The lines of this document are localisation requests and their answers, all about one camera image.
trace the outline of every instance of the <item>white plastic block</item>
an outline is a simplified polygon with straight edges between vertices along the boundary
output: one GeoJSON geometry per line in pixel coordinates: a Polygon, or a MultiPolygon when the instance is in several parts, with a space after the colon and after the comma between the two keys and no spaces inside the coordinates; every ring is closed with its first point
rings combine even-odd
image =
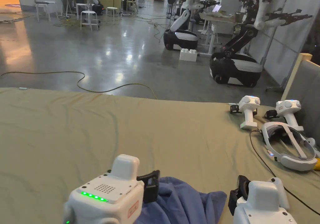
{"type": "Polygon", "coordinates": [[[180,60],[196,62],[197,61],[197,50],[182,49],[180,51],[180,60]]]}

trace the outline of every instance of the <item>polished gray floor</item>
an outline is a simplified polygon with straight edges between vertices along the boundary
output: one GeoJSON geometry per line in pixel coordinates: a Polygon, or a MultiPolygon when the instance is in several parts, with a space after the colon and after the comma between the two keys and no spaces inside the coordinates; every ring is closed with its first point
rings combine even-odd
{"type": "MultiPolygon", "coordinates": [[[[148,20],[122,17],[115,25],[103,22],[99,31],[85,27],[57,27],[42,16],[40,22],[29,17],[12,24],[0,24],[0,73],[9,71],[50,72],[80,71],[86,78],[80,83],[86,89],[103,91],[125,83],[143,83],[159,99],[193,102],[237,102],[244,95],[261,98],[262,104],[274,106],[277,93],[265,93],[275,83],[263,74],[255,88],[218,85],[209,74],[209,59],[197,62],[179,61],[178,51],[167,51],[163,40],[166,3],[155,2],[139,9],[138,16],[148,20]]],[[[80,74],[25,75],[9,74],[0,78],[0,87],[83,91],[77,87],[80,74]]],[[[127,86],[109,92],[113,95],[153,98],[143,86],[127,86]]]]}

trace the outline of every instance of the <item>olive green tablecloth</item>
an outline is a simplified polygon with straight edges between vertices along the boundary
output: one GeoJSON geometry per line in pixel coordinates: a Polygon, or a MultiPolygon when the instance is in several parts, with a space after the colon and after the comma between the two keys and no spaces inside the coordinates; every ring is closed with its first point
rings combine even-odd
{"type": "MultiPolygon", "coordinates": [[[[268,109],[260,107],[257,116],[268,109]]],[[[229,195],[239,174],[272,177],[253,152],[249,132],[239,129],[243,115],[229,114],[227,104],[3,88],[0,110],[1,223],[62,223],[69,193],[110,169],[122,153],[140,159],[139,175],[159,169],[200,192],[229,195]]],[[[268,157],[259,133],[252,137],[284,185],[320,211],[319,175],[283,168],[268,157]]],[[[288,197],[298,223],[320,223],[288,197]]],[[[227,203],[220,223],[232,223],[227,203]]]]}

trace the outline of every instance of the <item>blue cloth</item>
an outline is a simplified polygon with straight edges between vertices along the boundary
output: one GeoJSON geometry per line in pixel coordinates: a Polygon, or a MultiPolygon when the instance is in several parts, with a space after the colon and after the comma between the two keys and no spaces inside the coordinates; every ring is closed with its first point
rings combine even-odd
{"type": "Polygon", "coordinates": [[[217,224],[227,195],[197,192],[174,177],[162,177],[156,202],[143,204],[136,224],[217,224]]]}

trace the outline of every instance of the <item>red label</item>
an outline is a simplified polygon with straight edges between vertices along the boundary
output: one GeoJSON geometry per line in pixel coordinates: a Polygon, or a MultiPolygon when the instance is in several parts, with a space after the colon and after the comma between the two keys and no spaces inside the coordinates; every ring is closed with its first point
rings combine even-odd
{"type": "Polygon", "coordinates": [[[139,206],[139,201],[137,201],[136,203],[134,203],[134,205],[129,209],[128,211],[128,218],[130,216],[132,216],[132,214],[138,209],[139,206]]]}

